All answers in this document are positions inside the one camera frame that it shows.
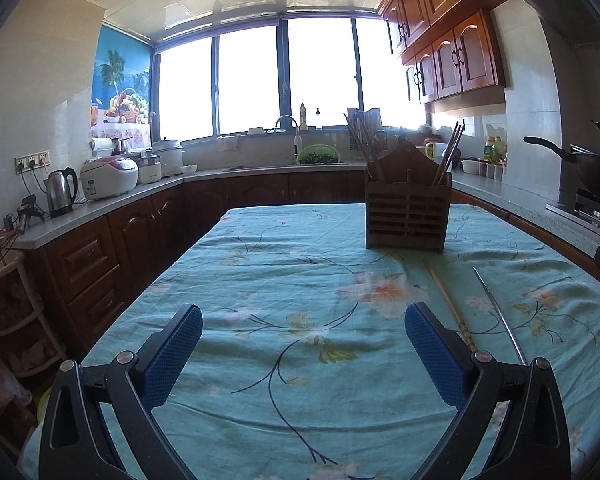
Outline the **wooden cabinets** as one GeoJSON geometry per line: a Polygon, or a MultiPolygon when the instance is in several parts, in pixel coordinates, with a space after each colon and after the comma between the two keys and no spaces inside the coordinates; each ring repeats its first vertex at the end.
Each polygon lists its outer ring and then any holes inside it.
{"type": "Polygon", "coordinates": [[[600,282],[521,222],[455,204],[443,252],[366,246],[362,203],[228,208],[229,180],[188,182],[132,200],[30,250],[68,345],[87,352],[152,310],[201,308],[238,336],[276,333],[350,356],[336,329],[358,312],[400,318],[445,300],[479,340],[503,324],[475,266],[524,348],[600,346],[600,282]]]}
{"type": "Polygon", "coordinates": [[[490,12],[505,1],[380,0],[378,14],[396,33],[410,102],[504,86],[490,12]]]}

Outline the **metal chopstick pair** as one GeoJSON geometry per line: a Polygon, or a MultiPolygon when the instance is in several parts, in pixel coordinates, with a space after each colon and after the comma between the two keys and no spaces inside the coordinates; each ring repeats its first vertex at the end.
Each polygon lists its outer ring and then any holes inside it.
{"type": "Polygon", "coordinates": [[[490,291],[490,288],[486,284],[486,281],[483,279],[479,270],[475,266],[472,267],[472,270],[474,271],[477,280],[479,281],[482,289],[484,290],[484,293],[486,294],[490,303],[492,304],[492,308],[494,309],[494,311],[498,315],[498,318],[500,319],[501,323],[503,324],[506,334],[515,349],[516,355],[518,356],[519,362],[521,362],[521,364],[528,365],[528,359],[527,359],[526,355],[524,354],[524,350],[522,350],[521,345],[520,345],[514,331],[510,327],[509,322],[506,320],[504,312],[502,311],[500,305],[498,304],[498,300],[496,300],[496,298],[490,291]]]}

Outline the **small white cooker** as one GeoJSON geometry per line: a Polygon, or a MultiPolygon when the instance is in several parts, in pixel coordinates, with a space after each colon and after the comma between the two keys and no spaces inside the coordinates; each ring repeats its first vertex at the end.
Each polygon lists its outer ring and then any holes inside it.
{"type": "Polygon", "coordinates": [[[161,157],[156,154],[146,152],[140,156],[138,162],[138,183],[151,184],[159,182],[162,179],[161,157]]]}

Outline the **sink faucet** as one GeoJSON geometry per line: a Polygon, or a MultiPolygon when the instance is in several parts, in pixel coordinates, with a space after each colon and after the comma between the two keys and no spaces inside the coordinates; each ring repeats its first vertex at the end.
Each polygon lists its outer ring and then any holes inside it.
{"type": "Polygon", "coordinates": [[[298,130],[298,122],[291,115],[282,115],[276,119],[275,132],[291,132],[298,130]]]}

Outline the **teal floral tablecloth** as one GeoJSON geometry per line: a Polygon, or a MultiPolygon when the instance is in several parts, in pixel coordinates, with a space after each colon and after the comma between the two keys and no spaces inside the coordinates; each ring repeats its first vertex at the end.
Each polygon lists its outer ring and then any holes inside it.
{"type": "Polygon", "coordinates": [[[454,415],[404,330],[417,301],[502,362],[550,361],[585,474],[600,450],[600,282],[474,206],[451,208],[438,254],[367,248],[360,204],[233,209],[84,362],[197,306],[200,341],[155,410],[196,477],[407,479],[454,415]]]}

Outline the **steel electric kettle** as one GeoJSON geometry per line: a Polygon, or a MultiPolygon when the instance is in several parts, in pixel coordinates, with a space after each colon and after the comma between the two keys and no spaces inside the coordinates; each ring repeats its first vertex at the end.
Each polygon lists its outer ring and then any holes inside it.
{"type": "Polygon", "coordinates": [[[73,168],[52,171],[44,181],[50,218],[57,218],[73,211],[78,194],[78,175],[73,168]]]}

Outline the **yellow oil bottle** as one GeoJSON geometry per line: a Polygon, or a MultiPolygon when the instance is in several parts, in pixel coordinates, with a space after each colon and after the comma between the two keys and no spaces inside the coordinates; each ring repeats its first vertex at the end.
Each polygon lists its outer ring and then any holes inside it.
{"type": "Polygon", "coordinates": [[[500,164],[505,159],[506,146],[500,136],[487,136],[483,148],[483,158],[492,164],[500,164]]]}

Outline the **gas stove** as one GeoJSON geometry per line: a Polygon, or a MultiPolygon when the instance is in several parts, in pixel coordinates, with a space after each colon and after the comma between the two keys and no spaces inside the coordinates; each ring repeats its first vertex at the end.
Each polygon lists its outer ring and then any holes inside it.
{"type": "Polygon", "coordinates": [[[571,205],[546,204],[545,209],[600,236],[600,197],[585,188],[577,189],[571,205]]]}

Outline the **dish rack with utensils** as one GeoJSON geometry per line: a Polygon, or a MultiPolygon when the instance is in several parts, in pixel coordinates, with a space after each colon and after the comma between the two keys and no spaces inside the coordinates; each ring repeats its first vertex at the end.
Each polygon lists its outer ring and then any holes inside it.
{"type": "Polygon", "coordinates": [[[362,139],[363,131],[368,133],[378,151],[383,151],[387,147],[387,133],[382,124],[379,108],[359,110],[355,107],[348,107],[346,116],[352,150],[358,148],[358,140],[362,139]]]}

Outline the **long wooden chopstick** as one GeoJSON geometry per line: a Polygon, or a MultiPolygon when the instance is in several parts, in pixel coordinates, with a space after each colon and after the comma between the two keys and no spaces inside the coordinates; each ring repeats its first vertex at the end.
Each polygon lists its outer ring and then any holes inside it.
{"type": "Polygon", "coordinates": [[[384,182],[385,175],[379,162],[378,151],[374,147],[372,137],[367,131],[364,122],[364,113],[360,112],[357,108],[349,108],[347,113],[344,114],[344,119],[347,121],[347,127],[358,151],[366,161],[368,173],[376,181],[384,182]]]}

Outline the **white bowl on counter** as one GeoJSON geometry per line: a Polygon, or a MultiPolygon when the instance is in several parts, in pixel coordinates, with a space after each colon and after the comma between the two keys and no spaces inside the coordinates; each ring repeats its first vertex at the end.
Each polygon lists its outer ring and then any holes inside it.
{"type": "Polygon", "coordinates": [[[462,169],[465,174],[480,174],[480,162],[477,159],[463,159],[462,169]]]}

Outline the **wooden upper cabinets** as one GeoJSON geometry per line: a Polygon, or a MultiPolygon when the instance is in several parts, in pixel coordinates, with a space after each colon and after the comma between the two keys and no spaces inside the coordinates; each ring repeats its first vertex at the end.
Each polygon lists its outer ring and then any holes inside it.
{"type": "Polygon", "coordinates": [[[505,1],[380,0],[378,14],[396,33],[410,102],[504,86],[490,12],[505,1]]]}

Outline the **wooden lower cabinets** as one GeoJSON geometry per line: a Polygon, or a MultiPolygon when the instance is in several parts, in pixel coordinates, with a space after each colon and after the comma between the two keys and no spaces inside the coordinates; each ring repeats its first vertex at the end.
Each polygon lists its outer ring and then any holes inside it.
{"type": "Polygon", "coordinates": [[[443,252],[366,246],[362,203],[228,208],[229,180],[188,182],[132,200],[30,250],[68,345],[87,352],[152,310],[201,308],[238,336],[276,333],[350,356],[336,329],[358,312],[400,318],[445,300],[479,340],[503,324],[475,266],[524,348],[600,346],[600,282],[521,222],[455,204],[443,252]]]}

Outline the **wooden utensil holder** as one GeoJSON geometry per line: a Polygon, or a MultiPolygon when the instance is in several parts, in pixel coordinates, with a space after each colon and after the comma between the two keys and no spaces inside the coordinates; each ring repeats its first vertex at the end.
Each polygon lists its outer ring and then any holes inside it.
{"type": "Polygon", "coordinates": [[[411,142],[378,160],[365,181],[368,248],[441,254],[448,227],[452,177],[411,142]]]}

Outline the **green colander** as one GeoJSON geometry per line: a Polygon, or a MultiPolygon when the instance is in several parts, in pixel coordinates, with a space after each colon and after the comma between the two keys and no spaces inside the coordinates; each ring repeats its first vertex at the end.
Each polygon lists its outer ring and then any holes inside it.
{"type": "Polygon", "coordinates": [[[336,148],[326,144],[313,144],[304,148],[298,155],[301,165],[338,164],[340,154],[336,148]]]}

